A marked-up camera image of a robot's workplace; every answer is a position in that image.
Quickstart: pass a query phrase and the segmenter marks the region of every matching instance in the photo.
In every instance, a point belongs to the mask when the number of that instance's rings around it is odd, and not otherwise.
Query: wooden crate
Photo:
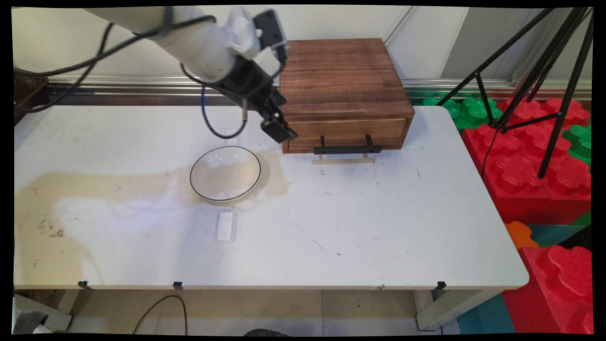
[[[284,153],[320,146],[366,145],[366,134],[383,149],[401,149],[415,111],[381,39],[288,42],[280,75],[282,107],[299,134]]]

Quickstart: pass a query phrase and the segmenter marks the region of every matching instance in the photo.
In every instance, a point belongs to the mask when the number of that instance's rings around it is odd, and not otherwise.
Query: black drawer handle
[[[381,146],[374,146],[370,135],[366,135],[366,146],[333,146],[327,147],[324,143],[324,136],[320,136],[321,147],[314,147],[313,153],[319,154],[367,154],[380,153]]]

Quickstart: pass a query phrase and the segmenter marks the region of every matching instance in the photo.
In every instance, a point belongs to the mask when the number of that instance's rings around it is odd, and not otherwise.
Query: black tripod
[[[576,88],[576,85],[579,81],[579,77],[581,75],[581,71],[583,69],[583,65],[585,64],[585,60],[587,59],[587,55],[589,54],[589,48],[591,47],[591,42],[593,40],[593,7],[575,7],[572,9],[570,14],[568,14],[568,17],[566,17],[566,20],[560,26],[556,35],[553,37],[553,39],[545,49],[545,51],[543,51],[541,57],[539,57],[534,67],[528,73],[526,79],[524,79],[524,81],[522,82],[519,91],[515,94],[515,96],[511,100],[511,103],[509,104],[499,121],[495,122],[492,112],[490,111],[490,106],[488,105],[488,96],[486,95],[486,90],[484,89],[484,84],[482,83],[480,72],[486,69],[486,67],[488,67],[499,56],[501,56],[503,52],[509,49],[511,45],[513,45],[528,31],[530,31],[530,29],[532,29],[537,23],[539,23],[543,18],[545,18],[551,11],[553,11],[553,8],[546,8],[541,11],[535,18],[533,18],[528,24],[526,24],[526,26],[524,26],[503,46],[501,46],[501,48],[499,48],[496,52],[494,52],[494,54],[488,57],[488,59],[486,59],[486,61],[484,61],[469,76],[463,79],[463,81],[459,85],[457,85],[451,92],[448,93],[448,95],[441,99],[440,102],[438,102],[437,104],[439,106],[443,105],[452,96],[454,96],[457,92],[463,89],[463,87],[467,85],[467,83],[469,83],[473,78],[476,78],[480,94],[482,95],[482,100],[484,102],[484,107],[486,108],[486,113],[488,115],[488,125],[496,129],[495,137],[499,131],[506,133],[508,130],[511,129],[524,127],[529,124],[555,118],[556,123],[553,126],[553,131],[551,132],[551,137],[549,139],[549,143],[547,144],[547,150],[545,151],[545,156],[543,156],[543,161],[541,163],[541,167],[539,168],[539,173],[537,174],[537,177],[540,179],[545,177],[545,172],[547,171],[547,166],[549,165],[549,161],[551,160],[551,155],[553,154],[553,149],[555,148],[556,142],[558,140],[560,130],[562,130],[564,118],[566,117],[566,113],[568,112],[568,107],[570,105],[570,101],[572,100],[574,89]],[[576,63],[574,64],[572,75],[570,76],[570,81],[568,82],[568,87],[566,88],[566,92],[564,93],[564,97],[562,98],[562,105],[560,106],[560,110],[550,115],[535,118],[533,120],[528,120],[526,122],[514,124],[508,127],[507,121],[517,108],[518,104],[522,101],[523,97],[528,93],[530,87],[534,84],[534,88],[528,95],[528,102],[532,101],[537,91],[541,87],[543,81],[546,79],[547,74],[553,67],[553,64],[556,62],[560,53],[562,53],[562,50],[568,43],[568,40],[570,40],[570,37],[572,36],[574,31],[577,29],[577,27],[579,27],[581,22],[585,19],[587,15],[589,15],[589,13],[591,13],[589,26],[587,27],[587,31],[585,32],[585,38],[583,39],[581,50],[579,51],[579,56],[577,57]]]

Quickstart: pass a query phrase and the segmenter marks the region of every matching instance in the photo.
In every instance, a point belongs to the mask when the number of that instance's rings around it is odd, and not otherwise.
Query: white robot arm
[[[162,27],[166,20],[178,24],[204,16],[195,6],[86,10],[135,34]],[[276,142],[297,137],[280,111],[279,107],[286,99],[273,86],[275,75],[268,75],[252,60],[262,49],[269,47],[284,66],[287,40],[275,11],[267,10],[252,18],[245,8],[235,6],[225,27],[204,21],[161,32],[149,39],[200,77],[205,86],[218,90],[240,107],[259,112],[264,119],[261,129]]]

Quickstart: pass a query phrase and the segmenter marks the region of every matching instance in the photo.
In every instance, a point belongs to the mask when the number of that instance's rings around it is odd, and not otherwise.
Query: floor
[[[133,332],[159,299],[180,295],[189,335],[243,336],[265,328],[289,336],[395,336],[459,334],[456,320],[417,331],[412,291],[97,290],[82,291],[70,333]],[[184,334],[181,303],[169,298],[142,321],[138,334]]]

